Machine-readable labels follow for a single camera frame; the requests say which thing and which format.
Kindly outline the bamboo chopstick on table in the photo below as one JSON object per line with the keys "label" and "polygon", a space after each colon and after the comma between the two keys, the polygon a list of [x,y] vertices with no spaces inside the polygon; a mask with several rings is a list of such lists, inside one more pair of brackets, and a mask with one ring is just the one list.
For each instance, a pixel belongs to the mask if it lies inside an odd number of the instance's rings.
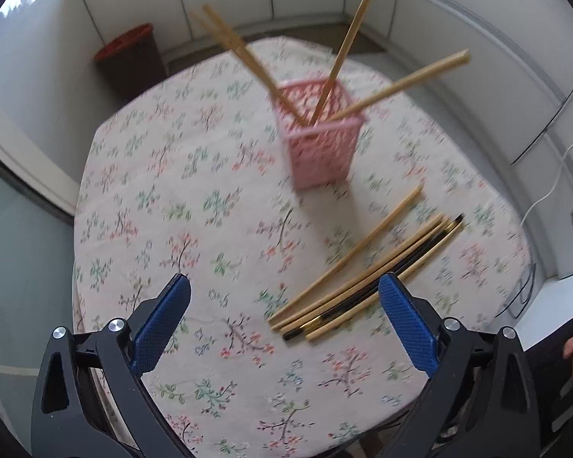
{"label": "bamboo chopstick on table", "polygon": [[418,197],[419,194],[422,193],[422,189],[424,187],[423,183],[419,183],[416,185],[410,193],[403,198],[403,200],[392,210],[388,213],[386,217],[384,217],[379,224],[362,240],[360,240],[353,248],[351,248],[344,256],[342,256],[338,261],[327,270],[325,271],[318,279],[314,280],[314,282],[310,283],[306,289],[300,292],[295,298],[285,304],[285,306],[281,307],[274,313],[274,315],[268,318],[268,323],[270,326],[274,327],[278,321],[281,320],[288,312],[291,312],[296,306],[298,306],[304,298],[306,298],[314,289],[318,286],[323,284],[327,279],[329,279],[332,275],[339,272],[356,254],[358,254],[363,248],[367,245],[371,244],[375,238],[386,229],[387,226],[397,216],[400,215],[400,212],[403,211],[404,208],[407,207],[408,204],[411,204],[412,201]]}
{"label": "bamboo chopstick on table", "polygon": [[410,238],[408,238],[406,241],[401,242],[400,245],[391,250],[388,254],[384,256],[384,258],[381,258],[377,263],[365,269],[357,276],[351,278],[346,283],[339,286],[337,289],[324,294],[324,296],[322,296],[319,300],[315,301],[314,303],[311,303],[310,305],[297,310],[295,313],[290,314],[285,319],[278,321],[277,324],[273,324],[271,330],[278,331],[282,328],[285,328],[285,326],[287,326],[288,324],[292,324],[296,319],[301,318],[301,316],[309,314],[311,311],[320,308],[325,303],[330,302],[334,298],[339,297],[340,295],[346,293],[347,290],[351,289],[359,282],[368,278],[368,276],[371,276],[375,272],[378,272],[386,265],[394,265],[396,260],[398,258],[401,258],[403,254],[406,251],[408,251],[414,244],[418,243],[422,238],[426,237],[429,233],[432,233],[432,231],[436,229],[436,227],[439,226],[439,224],[442,222],[443,218],[444,218],[443,213],[436,215],[430,221],[426,222],[424,226],[418,229],[418,231],[413,236],[410,236]]}
{"label": "bamboo chopstick on table", "polygon": [[370,308],[377,301],[380,302],[382,307],[385,307],[385,304],[388,304],[390,307],[394,305],[397,307],[409,306],[412,303],[411,295],[406,292],[403,282],[417,273],[448,243],[451,237],[463,226],[464,219],[464,215],[461,214],[450,221],[436,236],[418,247],[403,265],[398,265],[390,273],[384,273],[379,279],[374,279],[371,283],[371,292],[365,294],[362,300],[357,300],[349,308],[342,311],[340,315],[332,315],[320,327],[306,331],[305,339],[310,342],[316,342],[319,338],[336,330],[363,310]]}

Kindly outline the floral tablecloth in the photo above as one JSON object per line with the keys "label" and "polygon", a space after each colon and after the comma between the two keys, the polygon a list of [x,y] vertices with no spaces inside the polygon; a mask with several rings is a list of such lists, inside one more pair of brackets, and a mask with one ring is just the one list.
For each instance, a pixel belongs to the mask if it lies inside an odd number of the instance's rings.
{"label": "floral tablecloth", "polygon": [[75,218],[80,330],[128,316],[187,275],[185,318],[144,384],[199,457],[311,457],[405,408],[425,375],[381,307],[316,343],[285,343],[268,318],[422,193],[314,291],[324,296],[436,215],[460,231],[410,280],[469,329],[485,328],[526,277],[515,210],[406,95],[373,106],[349,177],[294,191],[265,89],[233,56],[176,74],[96,131]]}

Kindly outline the black gold-banded chopstick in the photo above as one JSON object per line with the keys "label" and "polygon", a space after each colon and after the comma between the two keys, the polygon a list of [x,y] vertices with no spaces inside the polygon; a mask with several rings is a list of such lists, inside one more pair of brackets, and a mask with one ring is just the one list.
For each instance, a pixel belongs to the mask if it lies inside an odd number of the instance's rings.
{"label": "black gold-banded chopstick", "polygon": [[279,329],[280,336],[285,341],[299,336],[313,341],[337,329],[378,300],[380,279],[384,275],[393,273],[398,278],[409,277],[447,243],[464,220],[465,216],[461,213],[454,218],[439,216],[429,222],[371,271],[361,273],[288,319]]}

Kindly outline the pink perforated plastic basket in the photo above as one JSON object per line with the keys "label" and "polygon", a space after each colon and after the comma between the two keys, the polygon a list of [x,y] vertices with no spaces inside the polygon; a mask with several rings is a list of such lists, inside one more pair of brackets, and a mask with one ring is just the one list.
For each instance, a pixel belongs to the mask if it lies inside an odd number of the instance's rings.
{"label": "pink perforated plastic basket", "polygon": [[336,82],[324,110],[313,126],[301,126],[277,99],[272,102],[283,159],[297,190],[342,182],[349,175],[364,114],[331,121],[353,102],[348,89]]}

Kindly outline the brown waste bin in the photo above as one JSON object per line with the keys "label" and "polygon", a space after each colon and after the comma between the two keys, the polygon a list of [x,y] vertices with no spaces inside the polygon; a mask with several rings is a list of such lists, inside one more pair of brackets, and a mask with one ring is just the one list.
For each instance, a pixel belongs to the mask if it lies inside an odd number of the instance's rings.
{"label": "brown waste bin", "polygon": [[96,53],[94,63],[122,103],[131,102],[167,78],[151,23],[113,39]]}

